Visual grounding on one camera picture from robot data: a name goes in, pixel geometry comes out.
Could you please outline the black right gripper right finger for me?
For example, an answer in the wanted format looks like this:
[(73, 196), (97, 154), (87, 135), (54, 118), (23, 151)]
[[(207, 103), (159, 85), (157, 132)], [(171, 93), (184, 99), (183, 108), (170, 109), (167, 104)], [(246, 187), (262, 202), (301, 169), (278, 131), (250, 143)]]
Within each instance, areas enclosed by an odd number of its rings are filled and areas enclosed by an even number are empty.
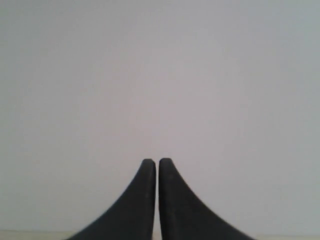
[(191, 190), (170, 158), (158, 169), (158, 206), (163, 240), (251, 240), (210, 210)]

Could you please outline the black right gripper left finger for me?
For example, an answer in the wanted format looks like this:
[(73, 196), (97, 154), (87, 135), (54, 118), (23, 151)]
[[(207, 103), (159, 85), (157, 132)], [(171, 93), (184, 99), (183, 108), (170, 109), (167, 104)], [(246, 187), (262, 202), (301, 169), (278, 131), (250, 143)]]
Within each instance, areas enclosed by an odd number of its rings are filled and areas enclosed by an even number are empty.
[(70, 240), (151, 240), (155, 217), (156, 164), (144, 159), (115, 203)]

